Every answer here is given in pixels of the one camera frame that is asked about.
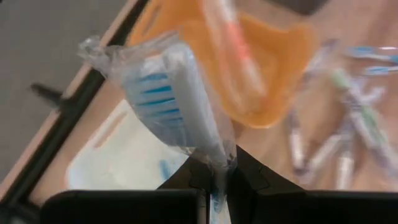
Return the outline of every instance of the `white tray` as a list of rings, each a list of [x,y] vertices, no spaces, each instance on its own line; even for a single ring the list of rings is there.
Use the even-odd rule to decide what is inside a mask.
[[[70,163],[68,187],[156,189],[187,160],[177,150],[158,140],[123,100]]]

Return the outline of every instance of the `toothbrush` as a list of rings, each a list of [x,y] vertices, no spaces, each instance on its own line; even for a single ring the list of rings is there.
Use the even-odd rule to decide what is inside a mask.
[[[360,92],[354,91],[349,75],[344,69],[335,70],[332,77],[335,85],[346,91],[345,104],[349,110],[349,116],[366,147],[389,175],[396,175],[398,155],[391,148],[386,132],[379,127],[378,114],[361,101]]]
[[[128,66],[126,98],[137,117],[169,146],[195,147],[215,167],[227,167],[222,140],[193,52],[183,42]]]
[[[369,58],[374,60],[381,60],[385,62],[398,63],[398,55],[380,55],[377,54],[374,47],[350,47],[346,51],[346,55],[354,58]]]
[[[364,70],[364,75],[369,75],[369,76],[382,76],[382,75],[388,75],[391,72],[396,72],[398,71],[398,66],[370,66],[365,68]]]

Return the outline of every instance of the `gray floor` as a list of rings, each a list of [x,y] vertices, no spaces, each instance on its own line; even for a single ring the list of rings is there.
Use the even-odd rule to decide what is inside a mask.
[[[51,108],[32,82],[64,90],[81,66],[77,45],[103,34],[126,0],[3,0],[0,4],[0,181]]]

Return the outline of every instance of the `blue toothbrush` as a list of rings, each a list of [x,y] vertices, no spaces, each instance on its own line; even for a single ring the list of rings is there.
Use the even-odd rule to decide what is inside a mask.
[[[219,215],[226,206],[228,174],[236,166],[236,146],[221,138],[215,121],[220,117],[213,114],[190,47],[174,32],[113,54],[106,54],[98,43],[85,41],[80,55],[106,77],[121,83],[142,123],[169,146],[195,148],[200,159],[211,165],[215,187],[210,209]],[[232,131],[232,127],[225,126],[229,120],[222,122],[222,134],[226,134],[226,128]],[[165,165],[160,162],[163,175],[168,177],[170,171]]]
[[[383,76],[388,75],[391,72],[397,72],[398,66],[370,66],[364,70],[364,75],[369,76]]]
[[[370,58],[374,60],[382,60],[385,62],[398,63],[398,55],[380,55],[376,53],[376,49],[378,48],[366,46],[350,47],[346,51],[346,55],[354,58]]]

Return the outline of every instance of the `wrapped toothbrush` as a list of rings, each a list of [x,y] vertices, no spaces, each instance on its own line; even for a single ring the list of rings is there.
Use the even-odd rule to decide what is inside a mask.
[[[350,47],[346,55],[353,58],[371,59],[379,62],[398,63],[398,48],[396,47]],[[363,75],[370,77],[386,76],[398,72],[396,65],[373,65],[363,70]]]
[[[101,48],[98,43],[86,40],[80,55],[122,87],[137,117],[156,137],[209,165],[211,211],[218,220],[229,218],[225,192],[236,167],[233,127],[190,47],[176,31],[133,47]]]
[[[335,85],[345,92],[343,103],[367,149],[389,176],[396,176],[398,154],[390,145],[386,132],[380,127],[378,113],[369,105],[369,99],[374,97],[363,96],[343,69],[334,71],[333,80]]]

